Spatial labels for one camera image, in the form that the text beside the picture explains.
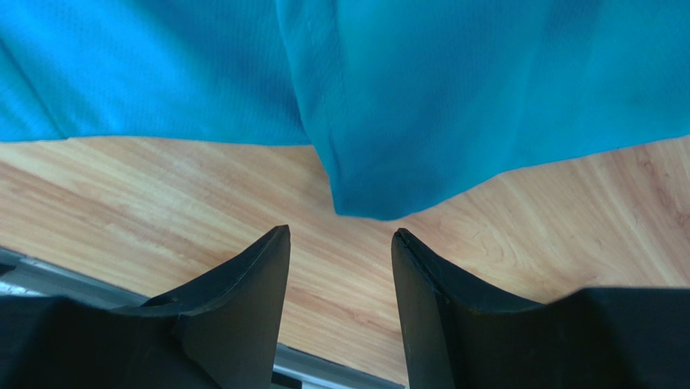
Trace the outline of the teal t shirt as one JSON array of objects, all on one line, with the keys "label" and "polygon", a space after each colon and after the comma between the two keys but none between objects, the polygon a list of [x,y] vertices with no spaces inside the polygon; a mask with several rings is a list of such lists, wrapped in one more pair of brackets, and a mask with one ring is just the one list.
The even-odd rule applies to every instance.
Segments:
[{"label": "teal t shirt", "polygon": [[311,145],[342,216],[689,132],[686,1],[4,1],[4,142]]}]

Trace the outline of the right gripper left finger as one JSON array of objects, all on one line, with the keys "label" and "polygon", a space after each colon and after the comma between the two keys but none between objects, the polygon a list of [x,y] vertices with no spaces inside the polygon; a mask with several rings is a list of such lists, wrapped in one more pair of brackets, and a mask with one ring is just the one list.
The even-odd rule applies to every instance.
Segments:
[{"label": "right gripper left finger", "polygon": [[268,388],[290,263],[274,227],[232,259],[140,306],[1,300],[4,388]]}]

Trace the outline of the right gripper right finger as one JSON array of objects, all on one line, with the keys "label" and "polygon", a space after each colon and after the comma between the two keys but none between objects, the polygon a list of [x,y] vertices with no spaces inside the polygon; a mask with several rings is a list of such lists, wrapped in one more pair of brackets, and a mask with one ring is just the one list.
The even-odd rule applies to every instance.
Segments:
[{"label": "right gripper right finger", "polygon": [[686,388],[687,289],[589,287],[541,304],[406,229],[391,258],[412,388]]}]

